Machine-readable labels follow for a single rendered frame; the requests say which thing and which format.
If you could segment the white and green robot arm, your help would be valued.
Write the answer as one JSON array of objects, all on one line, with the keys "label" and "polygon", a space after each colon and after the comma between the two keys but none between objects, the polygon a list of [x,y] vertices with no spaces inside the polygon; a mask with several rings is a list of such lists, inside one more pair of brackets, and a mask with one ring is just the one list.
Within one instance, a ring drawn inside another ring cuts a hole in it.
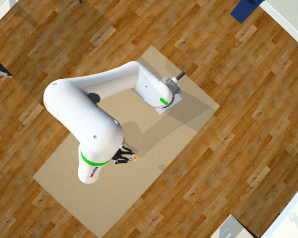
[{"label": "white and green robot arm", "polygon": [[184,75],[183,71],[176,78],[166,79],[165,85],[144,65],[132,61],[110,71],[59,79],[48,85],[43,96],[46,109],[80,142],[78,177],[83,183],[99,178],[100,170],[123,142],[120,123],[97,103],[131,88],[150,107],[166,108],[181,92],[181,84],[177,84]]}]

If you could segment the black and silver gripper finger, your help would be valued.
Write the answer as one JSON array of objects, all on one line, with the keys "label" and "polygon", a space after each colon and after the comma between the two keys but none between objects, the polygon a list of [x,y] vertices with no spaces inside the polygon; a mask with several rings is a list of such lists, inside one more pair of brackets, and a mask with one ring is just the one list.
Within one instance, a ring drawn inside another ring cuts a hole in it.
[{"label": "black and silver gripper finger", "polygon": [[116,161],[114,161],[114,163],[115,164],[118,164],[118,163],[127,163],[127,161],[136,161],[136,160],[134,160],[134,159],[132,159],[132,158],[126,158],[126,157],[123,157],[123,156],[117,156],[117,158],[119,158],[119,159],[123,159],[123,160],[116,160]]},{"label": "black and silver gripper finger", "polygon": [[130,155],[135,155],[135,156],[138,156],[136,153],[133,153],[132,150],[124,147],[123,145],[120,146],[120,149],[125,149],[129,152],[126,152],[126,151],[122,151],[122,152],[119,152],[119,154],[130,154]]}]

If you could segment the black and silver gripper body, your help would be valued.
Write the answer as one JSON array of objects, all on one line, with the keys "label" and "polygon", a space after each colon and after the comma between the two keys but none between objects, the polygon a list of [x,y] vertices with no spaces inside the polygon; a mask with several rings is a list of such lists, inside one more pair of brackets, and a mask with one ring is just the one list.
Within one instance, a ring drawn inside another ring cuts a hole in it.
[{"label": "black and silver gripper body", "polygon": [[119,158],[117,158],[117,155],[120,156],[120,157],[122,156],[122,154],[119,154],[119,152],[122,152],[122,150],[121,149],[118,149],[118,151],[116,152],[116,154],[112,157],[112,160],[115,160],[115,161],[118,160]]}]

